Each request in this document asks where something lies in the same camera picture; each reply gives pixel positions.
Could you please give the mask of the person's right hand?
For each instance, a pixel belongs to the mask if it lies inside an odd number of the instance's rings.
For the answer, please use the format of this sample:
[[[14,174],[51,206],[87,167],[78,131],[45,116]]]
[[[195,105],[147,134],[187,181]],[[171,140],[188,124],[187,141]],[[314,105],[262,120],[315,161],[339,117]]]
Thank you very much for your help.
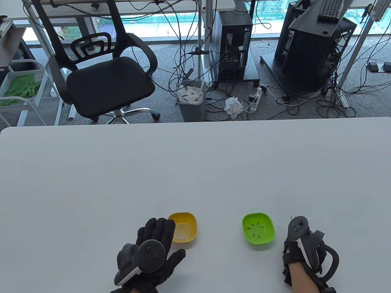
[[[292,279],[289,269],[289,265],[292,263],[305,263],[305,259],[301,249],[298,247],[298,243],[296,241],[286,239],[283,250],[283,275],[284,282],[289,286],[292,286]]]

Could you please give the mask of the person's left hand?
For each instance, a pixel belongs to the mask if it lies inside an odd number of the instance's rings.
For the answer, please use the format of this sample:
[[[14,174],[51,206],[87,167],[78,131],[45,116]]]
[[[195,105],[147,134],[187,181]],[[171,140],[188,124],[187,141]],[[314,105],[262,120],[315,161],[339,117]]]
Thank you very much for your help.
[[[149,219],[145,226],[138,229],[137,239],[135,244],[127,243],[117,254],[116,262],[118,272],[115,276],[115,285],[117,289],[113,293],[157,293],[157,287],[167,281],[173,274],[174,269],[186,257],[186,251],[179,249],[168,257],[168,252],[171,249],[172,240],[174,237],[176,224],[172,219],[152,218]],[[154,272],[140,272],[135,274],[127,282],[118,285],[125,277],[133,271],[136,260],[136,250],[143,245],[144,242],[155,240],[161,243],[165,250],[164,262]]]

